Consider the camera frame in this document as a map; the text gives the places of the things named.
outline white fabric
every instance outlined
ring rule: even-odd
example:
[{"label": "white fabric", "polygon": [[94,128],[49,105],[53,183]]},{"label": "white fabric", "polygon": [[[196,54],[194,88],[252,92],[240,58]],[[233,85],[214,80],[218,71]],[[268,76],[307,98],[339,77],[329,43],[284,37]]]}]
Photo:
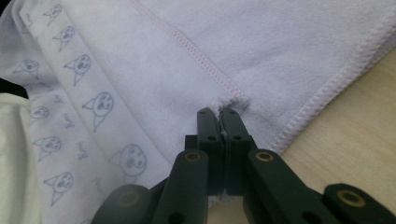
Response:
[{"label": "white fabric", "polygon": [[0,93],[0,223],[41,223],[29,101]]},{"label": "white fabric", "polygon": [[281,152],[395,45],[395,13],[396,0],[14,0],[0,71],[32,102],[44,222],[89,222],[115,187],[167,177],[206,106],[238,110]]}]

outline brass screw insert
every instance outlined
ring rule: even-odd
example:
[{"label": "brass screw insert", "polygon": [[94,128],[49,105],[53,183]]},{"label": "brass screw insert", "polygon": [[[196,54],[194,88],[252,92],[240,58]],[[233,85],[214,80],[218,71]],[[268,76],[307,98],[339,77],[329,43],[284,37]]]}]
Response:
[{"label": "brass screw insert", "polygon": [[258,152],[256,153],[256,158],[259,161],[273,161],[273,155],[269,154],[268,152]]},{"label": "brass screw insert", "polygon": [[352,190],[340,189],[337,191],[337,196],[343,203],[353,207],[364,207],[366,205],[366,201]]}]

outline black plastic part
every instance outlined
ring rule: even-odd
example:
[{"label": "black plastic part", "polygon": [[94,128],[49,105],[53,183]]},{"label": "black plastic part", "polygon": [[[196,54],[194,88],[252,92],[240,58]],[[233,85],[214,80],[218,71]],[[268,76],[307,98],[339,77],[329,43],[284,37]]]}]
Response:
[{"label": "black plastic part", "polygon": [[184,150],[198,149],[198,136],[186,135],[184,141]]},{"label": "black plastic part", "polygon": [[220,112],[220,125],[226,132],[225,188],[229,195],[241,196],[245,192],[248,179],[246,176],[246,157],[251,149],[251,136],[248,134],[239,114],[224,108]]},{"label": "black plastic part", "polygon": [[218,120],[209,108],[198,111],[197,127],[197,149],[204,151],[209,157],[208,195],[218,195],[224,189],[225,151]]},{"label": "black plastic part", "polygon": [[151,223],[205,224],[208,157],[200,150],[177,155]]},{"label": "black plastic part", "polygon": [[257,191],[249,186],[244,195],[243,207],[247,221],[250,224],[270,224],[271,217],[265,209]]},{"label": "black plastic part", "polygon": [[252,149],[247,173],[273,224],[336,224],[338,220],[273,151]]},{"label": "black plastic part", "polygon": [[114,190],[96,212],[92,224],[146,224],[149,190],[125,185]]},{"label": "black plastic part", "polygon": [[350,224],[396,224],[396,217],[363,190],[346,185],[328,186],[323,203],[342,222]]}]

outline table surface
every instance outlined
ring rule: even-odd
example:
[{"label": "table surface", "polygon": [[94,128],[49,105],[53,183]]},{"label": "table surface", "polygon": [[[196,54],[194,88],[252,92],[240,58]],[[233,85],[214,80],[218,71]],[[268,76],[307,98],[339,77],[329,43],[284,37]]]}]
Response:
[{"label": "table surface", "polygon": [[[335,98],[282,154],[318,192],[346,183],[396,214],[396,49]],[[209,209],[208,224],[248,223],[242,199]]]}]

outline seam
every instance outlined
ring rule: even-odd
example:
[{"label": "seam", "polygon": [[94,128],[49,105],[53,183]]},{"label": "seam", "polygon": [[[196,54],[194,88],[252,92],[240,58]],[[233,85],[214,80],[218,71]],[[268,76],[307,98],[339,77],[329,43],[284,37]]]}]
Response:
[{"label": "seam", "polygon": [[228,99],[225,101],[220,100],[222,104],[238,104],[241,105],[242,108],[248,105],[248,97],[237,87],[237,85],[229,77],[221,73],[220,70],[210,62],[206,56],[178,29],[162,21],[137,0],[130,0],[130,2],[138,12],[171,35],[190,54],[190,56],[200,64],[218,84],[220,84],[221,87],[234,96],[234,99]]},{"label": "seam", "polygon": [[344,91],[354,80],[367,71],[383,56],[384,53],[375,57],[377,51],[386,46],[387,40],[396,32],[396,7],[374,28],[367,38],[360,44],[349,63],[340,72],[329,80],[320,90],[303,106],[292,118],[286,127],[270,143],[269,149],[280,153],[286,149],[298,133],[316,116],[335,96]]}]

